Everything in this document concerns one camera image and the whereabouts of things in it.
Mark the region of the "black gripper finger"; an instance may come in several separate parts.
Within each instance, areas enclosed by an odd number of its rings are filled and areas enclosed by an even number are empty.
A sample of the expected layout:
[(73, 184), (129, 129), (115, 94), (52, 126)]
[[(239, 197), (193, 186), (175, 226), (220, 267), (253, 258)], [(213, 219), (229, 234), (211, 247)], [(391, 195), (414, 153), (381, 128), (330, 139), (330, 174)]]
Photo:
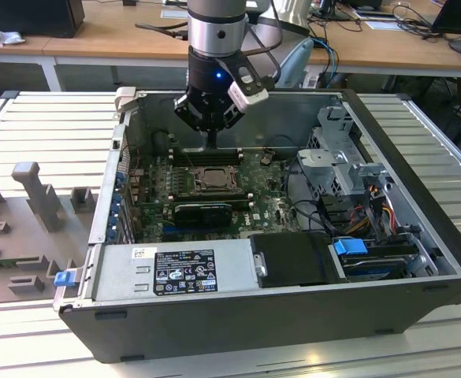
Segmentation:
[(210, 118), (210, 148), (217, 148), (217, 134), (232, 128), (244, 116), (235, 106), (230, 106), (224, 112), (211, 115)]
[(210, 114), (200, 113), (184, 94), (174, 100), (174, 113), (192, 130), (205, 135), (205, 148), (211, 148), (211, 119)]

